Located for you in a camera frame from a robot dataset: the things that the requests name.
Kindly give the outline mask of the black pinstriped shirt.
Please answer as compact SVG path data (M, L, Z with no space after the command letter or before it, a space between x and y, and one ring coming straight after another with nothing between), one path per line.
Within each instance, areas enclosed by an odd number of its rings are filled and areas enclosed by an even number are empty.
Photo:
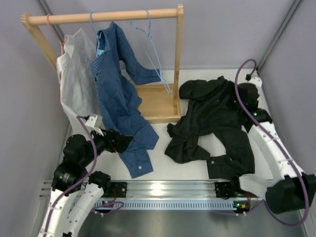
M187 113L175 124L168 124L171 141L165 155L184 164L204 160L210 179L240 177L255 172L254 154L242 122L235 84L223 76L213 80L189 80L179 89L180 99L188 100ZM212 156L198 145L201 136L214 134L226 153Z

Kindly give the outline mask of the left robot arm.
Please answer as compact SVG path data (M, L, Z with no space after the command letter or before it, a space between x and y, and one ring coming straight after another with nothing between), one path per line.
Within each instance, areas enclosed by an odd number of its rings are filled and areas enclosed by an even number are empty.
M63 161L56 168L51 184L47 212L39 231L40 237L76 237L90 212L100 207L114 213L123 207L126 182L112 182L101 171L87 171L86 167L104 151L123 153L133 136L105 130L102 135L93 131L88 141L81 134L68 138Z

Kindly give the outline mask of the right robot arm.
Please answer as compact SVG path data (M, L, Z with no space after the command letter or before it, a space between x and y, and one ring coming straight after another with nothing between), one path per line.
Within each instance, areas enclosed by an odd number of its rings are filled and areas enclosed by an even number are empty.
M294 161L277 134L272 117L259 108L257 85L236 84L234 89L246 133L258 146L272 178L244 174L230 183L231 193L241 196L250 192L261 198L273 214L309 210L316 194L316 176L307 174Z

